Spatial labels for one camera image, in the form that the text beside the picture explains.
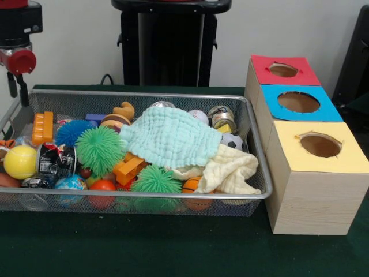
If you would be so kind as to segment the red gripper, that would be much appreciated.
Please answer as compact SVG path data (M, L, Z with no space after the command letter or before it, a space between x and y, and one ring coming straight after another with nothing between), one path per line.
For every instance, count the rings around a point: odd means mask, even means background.
M11 97L17 97L17 84L20 86L20 100L23 107L29 106L27 84L23 79L24 73L31 73L36 67L36 57L31 49L1 49L1 65L7 72L7 81Z

